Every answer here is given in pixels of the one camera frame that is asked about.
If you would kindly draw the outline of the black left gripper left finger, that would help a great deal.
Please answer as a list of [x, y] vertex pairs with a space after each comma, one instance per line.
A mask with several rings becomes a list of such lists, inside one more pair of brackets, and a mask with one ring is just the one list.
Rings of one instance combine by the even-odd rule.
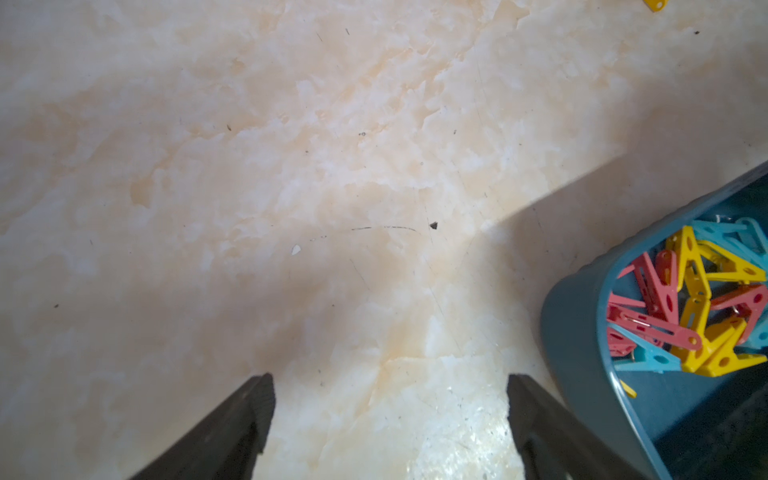
[[249, 378], [135, 479], [250, 479], [276, 407], [274, 378]]

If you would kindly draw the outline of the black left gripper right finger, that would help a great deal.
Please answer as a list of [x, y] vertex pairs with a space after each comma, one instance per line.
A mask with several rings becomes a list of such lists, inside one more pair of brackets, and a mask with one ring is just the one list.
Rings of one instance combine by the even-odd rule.
[[508, 377], [508, 421], [526, 479], [642, 479], [532, 377]]

